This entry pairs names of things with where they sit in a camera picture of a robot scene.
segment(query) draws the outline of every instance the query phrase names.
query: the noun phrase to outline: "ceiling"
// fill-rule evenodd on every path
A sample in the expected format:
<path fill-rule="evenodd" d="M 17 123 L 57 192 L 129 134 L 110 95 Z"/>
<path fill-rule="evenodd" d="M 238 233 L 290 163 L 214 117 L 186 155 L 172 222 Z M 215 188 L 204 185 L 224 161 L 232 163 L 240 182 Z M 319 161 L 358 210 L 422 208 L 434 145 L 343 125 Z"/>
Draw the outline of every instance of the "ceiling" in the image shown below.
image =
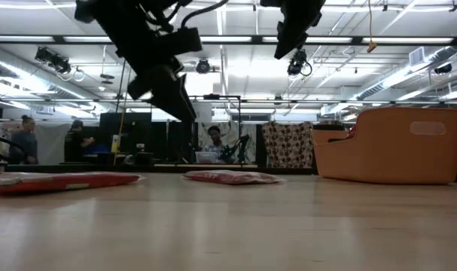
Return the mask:
<path fill-rule="evenodd" d="M 203 6 L 214 0 L 194 1 L 192 6 Z M 276 35 L 276 24 L 283 20 L 276 9 L 258 8 L 259 0 L 232 0 L 225 10 L 210 12 L 194 17 L 189 26 L 198 28 L 201 35 Z M 449 12 L 452 1 L 388 1 L 389 9 L 381 11 L 383 1 L 372 0 L 372 33 L 374 35 L 395 36 L 457 36 L 457 11 Z M 8 5 L 73 5 L 74 1 L 22 0 L 1 1 L 0 35 L 105 35 L 95 22 L 79 23 L 74 20 L 74 8 L 56 9 L 14 9 Z M 327 0 L 322 10 L 322 19 L 317 27 L 311 28 L 309 35 L 369 35 L 370 14 L 364 0 Z M 182 8 L 174 22 L 180 26 L 182 18 L 193 9 Z M 114 46 L 106 47 L 103 64 L 101 45 L 52 45 L 49 48 L 69 58 L 72 65 L 83 71 L 74 77 L 67 75 L 70 84 L 92 93 L 94 96 L 113 99 L 121 87 L 126 91 L 127 78 L 135 75 L 129 67 L 124 69 Z M 38 49 L 34 44 L 0 44 L 0 49 L 33 65 L 38 65 L 34 55 Z M 284 59 L 273 58 L 274 45 L 224 45 L 226 55 L 226 94 L 240 95 L 247 99 L 272 99 L 282 94 L 286 99 L 348 99 L 344 91 L 356 91 L 368 82 L 380 78 L 386 72 L 405 63 L 409 53 L 416 47 L 378 47 L 367 53 L 366 47 L 305 46 L 304 49 L 313 66 L 311 76 L 293 82 L 287 76 L 287 67 L 292 54 Z M 183 63 L 190 65 L 200 58 L 206 58 L 211 65 L 221 66 L 219 45 L 205 45 L 203 51 L 180 55 Z M 40 67 L 53 73 L 48 67 Z M 113 84 L 102 84 L 101 73 L 115 76 Z M 410 80 L 393 86 L 400 95 L 407 94 L 428 84 L 427 73 L 419 74 Z M 197 75 L 188 73 L 187 91 L 189 95 L 222 93 L 221 74 Z M 394 99 L 390 93 L 378 99 Z M 299 108 L 320 108 L 323 104 L 301 105 Z"/>

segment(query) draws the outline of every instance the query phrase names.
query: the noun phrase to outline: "wooden table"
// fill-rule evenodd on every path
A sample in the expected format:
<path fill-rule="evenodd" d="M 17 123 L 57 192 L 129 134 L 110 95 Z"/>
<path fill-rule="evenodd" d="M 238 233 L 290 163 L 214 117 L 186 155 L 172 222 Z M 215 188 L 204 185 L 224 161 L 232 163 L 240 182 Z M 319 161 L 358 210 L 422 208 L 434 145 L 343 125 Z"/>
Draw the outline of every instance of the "wooden table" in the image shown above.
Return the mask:
<path fill-rule="evenodd" d="M 457 184 L 179 177 L 0 197 L 0 271 L 457 270 Z"/>

